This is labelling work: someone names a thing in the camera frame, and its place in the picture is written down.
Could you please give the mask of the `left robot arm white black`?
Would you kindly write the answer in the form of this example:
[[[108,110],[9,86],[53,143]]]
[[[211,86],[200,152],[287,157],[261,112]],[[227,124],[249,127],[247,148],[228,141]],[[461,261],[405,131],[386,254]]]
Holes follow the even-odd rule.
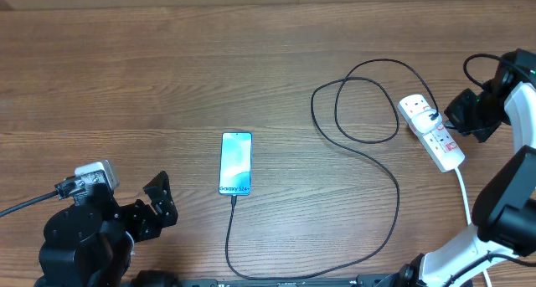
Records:
[[[159,237],[178,220],[165,171],[143,188],[149,204],[138,199],[119,205],[103,170],[70,177],[56,190],[74,203],[44,226],[39,251],[44,275],[37,286],[118,286],[134,244]]]

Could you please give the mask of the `Galaxy S24 smartphone blue screen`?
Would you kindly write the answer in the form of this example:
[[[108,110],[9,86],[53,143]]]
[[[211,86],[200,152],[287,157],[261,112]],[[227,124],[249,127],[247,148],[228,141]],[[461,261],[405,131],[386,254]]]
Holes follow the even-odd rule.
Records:
[[[222,135],[219,193],[248,196],[251,191],[252,134],[225,132]]]

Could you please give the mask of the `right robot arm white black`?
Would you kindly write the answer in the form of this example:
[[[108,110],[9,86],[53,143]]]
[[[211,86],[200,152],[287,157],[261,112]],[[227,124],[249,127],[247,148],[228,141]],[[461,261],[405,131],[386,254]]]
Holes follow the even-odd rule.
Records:
[[[511,126],[513,157],[482,189],[472,221],[451,241],[420,254],[380,286],[470,286],[472,278],[504,261],[527,267],[535,251],[535,55],[524,49],[496,57],[480,94],[463,90],[445,109],[447,124],[486,141]]]

